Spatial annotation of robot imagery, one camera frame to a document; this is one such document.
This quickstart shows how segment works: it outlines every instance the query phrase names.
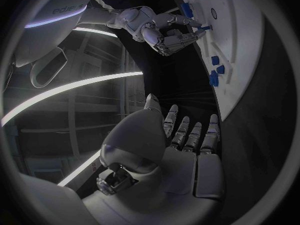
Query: white light strip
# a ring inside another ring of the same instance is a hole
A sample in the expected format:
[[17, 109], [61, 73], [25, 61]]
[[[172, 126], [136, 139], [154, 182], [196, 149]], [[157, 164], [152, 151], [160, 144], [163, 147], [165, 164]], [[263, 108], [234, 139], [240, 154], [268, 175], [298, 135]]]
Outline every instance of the white light strip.
[[113, 33], [106, 32], [106, 31], [95, 30], [95, 29], [90, 29], [90, 28], [76, 27], [73, 30], [91, 32], [91, 33], [97, 33], [97, 34], [104, 34], [104, 35], [108, 35], [108, 36], [112, 36], [112, 37], [117, 38], [117, 36]]
[[25, 28], [34, 28], [34, 27], [38, 27], [38, 26], [41, 26], [41, 25], [44, 25], [44, 24], [50, 24], [50, 23], [53, 23], [53, 22], [56, 22], [56, 21], [59, 21], [59, 20], [63, 20], [63, 19], [67, 19], [67, 18], [70, 18], [70, 17], [73, 17], [77, 14], [80, 14], [82, 13], [84, 10], [86, 10], [87, 8], [87, 5], [85, 5], [85, 7], [75, 13], [72, 13], [70, 15], [66, 15], [66, 16], [62, 16], [62, 17], [59, 17], [59, 18], [55, 18], [55, 19], [51, 19], [51, 20], [48, 20], [48, 21], [42, 21], [42, 22], [38, 22], [38, 23], [31, 23], [31, 24], [27, 24], [25, 26]]
[[127, 73], [119, 73], [119, 74], [113, 74], [113, 75], [107, 75], [107, 76], [99, 76], [94, 78], [89, 78], [81, 81], [72, 82], [63, 86], [59, 86], [56, 88], [53, 88], [49, 91], [45, 91], [37, 96], [34, 96], [33, 98], [30, 98], [29, 100], [21, 103], [19, 106], [11, 110], [8, 114], [6, 114], [2, 120], [2, 127], [11, 120], [14, 116], [25, 110], [26, 108], [32, 106], [33, 104], [36, 104], [46, 98], [49, 98], [53, 95], [65, 92], [70, 89], [78, 88], [87, 84], [93, 84], [101, 81], [106, 81], [110, 79], [118, 79], [123, 77], [130, 77], [130, 76], [136, 76], [136, 75], [142, 75], [142, 72], [127, 72]]
[[94, 162], [97, 158], [100, 157], [100, 152], [97, 151], [93, 156], [91, 156], [87, 161], [85, 161], [80, 167], [78, 167], [74, 172], [72, 172], [69, 176], [67, 176], [64, 180], [62, 180], [58, 186], [64, 187], [69, 182], [71, 182], [78, 174], [80, 174], [84, 169], [86, 169], [92, 162]]

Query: led light strip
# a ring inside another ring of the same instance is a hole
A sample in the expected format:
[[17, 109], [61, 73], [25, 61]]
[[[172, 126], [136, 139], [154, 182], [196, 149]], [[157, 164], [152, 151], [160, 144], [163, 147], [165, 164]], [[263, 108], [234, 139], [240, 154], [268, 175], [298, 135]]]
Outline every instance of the led light strip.
[[19, 114], [20, 112], [22, 112], [23, 110], [25, 110], [26, 108], [32, 106], [33, 104], [36, 104], [46, 98], [49, 98], [53, 95], [65, 92], [67, 90], [70, 89], [74, 89], [74, 88], [78, 88], [84, 85], [88, 85], [88, 84], [93, 84], [93, 83], [97, 83], [97, 82], [101, 82], [101, 81], [106, 81], [106, 80], [110, 80], [110, 79], [118, 79], [118, 78], [124, 78], [124, 77], [130, 77], [130, 76], [136, 76], [136, 75], [142, 75], [143, 73], [140, 71], [137, 72], [127, 72], [127, 73], [119, 73], [119, 74], [113, 74], [113, 75], [107, 75], [107, 76], [98, 76], [98, 77], [94, 77], [94, 78], [89, 78], [89, 79], [85, 79], [85, 80], [81, 80], [81, 81], [76, 81], [76, 82], [72, 82], [63, 86], [59, 86], [56, 88], [53, 88], [49, 91], [45, 91], [37, 96], [34, 96], [32, 98], [30, 98], [29, 100], [21, 103], [19, 106], [17, 106], [16, 108], [14, 108], [13, 110], [11, 110], [8, 114], [6, 114], [2, 120], [2, 127], [9, 121], [11, 120], [14, 116], [16, 116], [17, 114]]
[[38, 26], [41, 26], [41, 25], [45, 25], [45, 24], [50, 24], [50, 23], [53, 23], [53, 22], [56, 22], [56, 21], [59, 21], [59, 20], [63, 20], [63, 19], [67, 19], [67, 18], [70, 18], [70, 17], [73, 17], [77, 14], [80, 14], [82, 13], [84, 10], [86, 10], [87, 8], [87, 5], [85, 5], [85, 7], [75, 13], [72, 13], [70, 15], [66, 15], [66, 16], [62, 16], [62, 17], [59, 17], [59, 18], [55, 18], [55, 19], [51, 19], [51, 20], [48, 20], [48, 21], [42, 21], [42, 22], [38, 22], [38, 23], [31, 23], [31, 24], [27, 24], [25, 26], [25, 28], [34, 28], [34, 27], [38, 27]]
[[86, 169], [92, 162], [94, 162], [97, 158], [100, 157], [100, 152], [97, 151], [93, 156], [91, 156], [87, 161], [85, 161], [80, 167], [78, 167], [74, 172], [72, 172], [69, 176], [67, 176], [64, 180], [62, 180], [59, 184], [60, 187], [64, 187], [69, 182], [71, 182], [78, 174], [80, 174], [84, 169]]
[[90, 29], [90, 28], [76, 27], [73, 30], [75, 30], [75, 31], [91, 32], [91, 33], [97, 33], [97, 34], [104, 34], [104, 35], [108, 35], [108, 36], [112, 36], [112, 37], [117, 38], [117, 36], [115, 34], [113, 34], [113, 33], [106, 32], [106, 31], [95, 30], [95, 29]]

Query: humanoid robot arm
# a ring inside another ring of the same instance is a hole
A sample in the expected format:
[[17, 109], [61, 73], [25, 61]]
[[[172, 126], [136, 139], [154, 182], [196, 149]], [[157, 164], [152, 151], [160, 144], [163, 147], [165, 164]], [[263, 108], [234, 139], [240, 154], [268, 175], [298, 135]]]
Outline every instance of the humanoid robot arm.
[[170, 13], [155, 14], [146, 6], [121, 10], [87, 9], [78, 24], [103, 24], [114, 29], [125, 29], [137, 42], [147, 42], [155, 51], [163, 56], [178, 52], [187, 45], [196, 42], [206, 34], [199, 29], [196, 32], [182, 34], [178, 29], [167, 32], [166, 36], [160, 29], [169, 28], [172, 24], [201, 27], [201, 23], [182, 15]]

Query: logo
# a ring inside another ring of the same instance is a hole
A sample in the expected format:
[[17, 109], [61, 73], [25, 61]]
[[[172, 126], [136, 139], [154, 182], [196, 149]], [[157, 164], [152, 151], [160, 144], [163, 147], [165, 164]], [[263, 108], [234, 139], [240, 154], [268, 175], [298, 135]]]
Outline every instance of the logo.
[[78, 5], [78, 6], [65, 6], [65, 7], [62, 7], [62, 8], [57, 8], [57, 9], [54, 9], [52, 14], [60, 14], [60, 13], [64, 13], [64, 12], [69, 12], [69, 11], [75, 11], [77, 9], [81, 9], [84, 5], [81, 4], [81, 5]]

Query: purple light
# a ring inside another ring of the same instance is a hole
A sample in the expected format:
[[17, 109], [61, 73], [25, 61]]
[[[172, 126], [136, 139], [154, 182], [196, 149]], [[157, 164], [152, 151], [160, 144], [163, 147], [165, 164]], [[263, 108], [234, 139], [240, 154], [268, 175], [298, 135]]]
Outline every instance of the purple light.
[[38, 27], [38, 26], [41, 26], [41, 25], [44, 25], [44, 24], [50, 24], [50, 23], [53, 23], [53, 22], [56, 22], [56, 21], [59, 21], [59, 20], [62, 20], [62, 19], [66, 19], [66, 18], [70, 18], [70, 17], [73, 17], [77, 14], [80, 14], [82, 13], [84, 10], [86, 10], [87, 8], [87, 5], [85, 5], [85, 7], [75, 13], [72, 13], [70, 15], [67, 15], [67, 16], [62, 16], [62, 17], [59, 17], [59, 18], [55, 18], [55, 19], [51, 19], [51, 20], [48, 20], [48, 21], [42, 21], [42, 22], [38, 22], [38, 23], [31, 23], [31, 24], [27, 24], [25, 26], [25, 28], [34, 28], [34, 27]]

